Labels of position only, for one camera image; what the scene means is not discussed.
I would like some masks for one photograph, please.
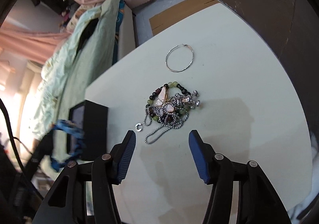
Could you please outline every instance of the white wall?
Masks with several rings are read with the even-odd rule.
[[[15,94],[20,88],[22,78],[27,66],[27,59],[24,59],[8,51],[4,51],[3,53],[1,53],[0,59],[8,60],[10,62],[10,65],[16,69],[15,73],[10,73],[6,82],[6,89],[4,91],[0,91],[0,98],[8,110],[12,131],[15,135],[20,109],[20,103],[17,100],[17,96],[15,97]],[[3,142],[9,138],[9,136],[2,112],[0,112],[0,132],[2,133],[1,143],[3,144]]]
[[[42,3],[35,7],[31,0],[17,0],[5,21],[31,31],[57,33],[63,18]]]

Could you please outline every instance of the brown cardboard box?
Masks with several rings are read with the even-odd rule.
[[[153,36],[209,6],[217,0],[185,0],[150,18]]]

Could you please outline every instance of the tabletop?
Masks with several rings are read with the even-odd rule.
[[[193,64],[173,73],[165,56],[176,45],[194,49]],[[181,69],[191,53],[179,48],[169,66]],[[197,90],[201,106],[180,129],[155,143],[144,138],[159,123],[136,132],[149,96],[167,82]],[[259,163],[286,209],[311,190],[311,145],[298,96],[267,44],[222,4],[208,7],[169,27],[125,56],[87,88],[86,99],[109,107],[107,146],[127,130],[137,144],[126,176],[114,194],[122,221],[131,224],[202,223],[212,186],[198,176],[188,134],[232,161]],[[230,223],[236,223],[238,183],[234,183]]]

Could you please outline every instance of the silver ring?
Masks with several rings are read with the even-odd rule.
[[[168,58],[169,54],[173,51],[173,49],[175,49],[175,48],[177,48],[177,47],[179,47],[179,46],[188,47],[188,48],[192,51],[192,60],[190,61],[190,63],[188,64],[188,66],[185,67],[185,68],[182,69],[182,70],[171,70],[171,69],[168,67],[168,65],[167,65],[167,58]],[[181,45],[177,45],[177,46],[173,47],[173,48],[167,53],[166,58],[165,58],[165,64],[166,64],[166,67],[167,67],[170,71],[172,71],[172,72],[182,72],[182,71],[186,70],[187,68],[189,68],[189,66],[192,64],[193,60],[194,60],[194,50],[193,50],[193,48],[192,48],[190,45],[181,44]]]
[[[135,125],[135,129],[136,131],[141,131],[143,129],[143,125],[141,123],[138,123]]]

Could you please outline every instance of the beaded bracelet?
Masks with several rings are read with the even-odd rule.
[[[181,93],[176,93],[170,98],[167,95],[169,88],[177,87],[181,90]],[[152,133],[145,137],[146,144],[152,144],[158,140],[165,132],[172,128],[180,128],[183,123],[188,119],[189,110],[194,109],[200,105],[199,100],[193,100],[193,97],[198,97],[198,92],[195,90],[193,94],[182,87],[178,82],[168,82],[162,87],[156,89],[155,92],[149,97],[147,105],[145,108],[145,117],[143,124],[149,126],[152,120],[157,121],[161,125],[157,127]],[[158,97],[155,105],[153,105],[154,100]],[[141,131],[141,123],[136,124],[135,128],[137,131]],[[167,127],[163,132],[161,132],[154,140],[148,141],[148,137],[155,134],[162,127]]]

